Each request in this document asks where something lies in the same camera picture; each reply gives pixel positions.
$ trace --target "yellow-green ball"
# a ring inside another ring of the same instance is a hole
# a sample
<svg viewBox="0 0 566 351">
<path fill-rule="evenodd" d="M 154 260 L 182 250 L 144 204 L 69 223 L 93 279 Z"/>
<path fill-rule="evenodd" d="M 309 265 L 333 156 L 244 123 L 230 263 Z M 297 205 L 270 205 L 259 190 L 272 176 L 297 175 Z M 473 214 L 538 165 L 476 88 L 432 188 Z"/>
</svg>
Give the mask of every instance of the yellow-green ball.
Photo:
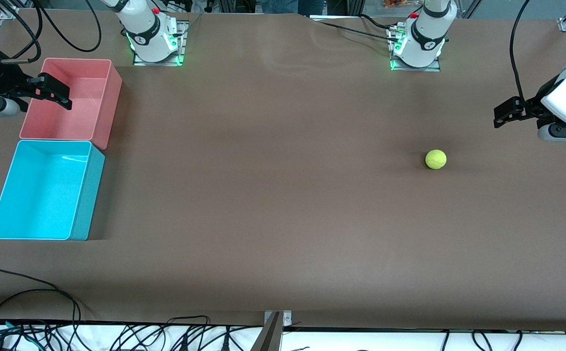
<svg viewBox="0 0 566 351">
<path fill-rule="evenodd" d="M 441 150 L 432 150 L 426 154 L 426 166 L 432 169 L 439 169 L 448 162 L 448 156 Z"/>
</svg>

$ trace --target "turquoise plastic container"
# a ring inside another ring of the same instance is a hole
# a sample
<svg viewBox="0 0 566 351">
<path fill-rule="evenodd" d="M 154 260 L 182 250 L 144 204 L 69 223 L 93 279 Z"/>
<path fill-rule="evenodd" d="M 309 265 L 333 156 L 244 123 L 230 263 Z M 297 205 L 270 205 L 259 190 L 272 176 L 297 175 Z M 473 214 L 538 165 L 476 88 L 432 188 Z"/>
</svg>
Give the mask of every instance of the turquoise plastic container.
<svg viewBox="0 0 566 351">
<path fill-rule="evenodd" d="M 21 140 L 0 196 L 0 239 L 86 240 L 104 161 L 89 141 Z"/>
</svg>

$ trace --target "person's leg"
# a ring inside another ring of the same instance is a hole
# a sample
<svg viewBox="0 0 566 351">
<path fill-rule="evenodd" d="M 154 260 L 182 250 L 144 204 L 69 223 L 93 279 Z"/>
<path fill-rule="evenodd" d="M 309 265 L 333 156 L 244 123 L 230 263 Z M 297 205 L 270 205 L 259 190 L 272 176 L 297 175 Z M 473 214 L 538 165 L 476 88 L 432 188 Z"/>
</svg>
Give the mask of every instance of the person's leg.
<svg viewBox="0 0 566 351">
<path fill-rule="evenodd" d="M 264 13 L 296 13 L 298 0 L 261 0 Z"/>
<path fill-rule="evenodd" d="M 298 0 L 298 13 L 303 16 L 321 14 L 323 7 L 323 0 Z"/>
</svg>

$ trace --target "pink plastic container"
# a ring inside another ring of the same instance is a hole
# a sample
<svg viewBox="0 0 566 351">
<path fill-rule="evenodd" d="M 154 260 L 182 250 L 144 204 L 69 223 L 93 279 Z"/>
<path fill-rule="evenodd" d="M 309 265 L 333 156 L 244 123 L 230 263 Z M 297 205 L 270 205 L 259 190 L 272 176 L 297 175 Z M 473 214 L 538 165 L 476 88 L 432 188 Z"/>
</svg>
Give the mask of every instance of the pink plastic container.
<svg viewBox="0 0 566 351">
<path fill-rule="evenodd" d="M 89 140 L 98 149 L 108 146 L 116 102 L 123 80 L 111 60 L 46 58 L 43 72 L 70 87 L 70 111 L 55 102 L 32 99 L 20 138 Z"/>
</svg>

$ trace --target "brown table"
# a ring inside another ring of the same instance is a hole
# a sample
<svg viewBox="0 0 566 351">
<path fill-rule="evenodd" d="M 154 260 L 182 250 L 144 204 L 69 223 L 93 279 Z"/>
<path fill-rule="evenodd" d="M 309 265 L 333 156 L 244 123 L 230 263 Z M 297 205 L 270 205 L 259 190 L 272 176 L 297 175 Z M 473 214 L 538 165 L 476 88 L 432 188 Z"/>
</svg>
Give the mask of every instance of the brown table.
<svg viewBox="0 0 566 351">
<path fill-rule="evenodd" d="M 90 14 L 56 18 L 94 42 Z M 124 80 L 90 240 L 0 241 L 0 268 L 73 292 L 89 319 L 566 329 L 566 143 L 492 127 L 516 91 L 510 21 L 457 20 L 437 74 L 390 71 L 380 40 L 296 15 L 203 15 L 183 67 L 126 67 L 100 18 L 96 53 L 42 38 Z M 27 41 L 16 26 L 8 53 Z M 515 53 L 532 96 L 566 65 L 566 34 L 524 20 Z M 21 122 L 0 119 L 0 190 Z M 434 148 L 441 171 L 421 164 Z M 31 286 L 0 276 L 0 298 Z M 69 318 L 59 301 L 0 316 Z"/>
</svg>

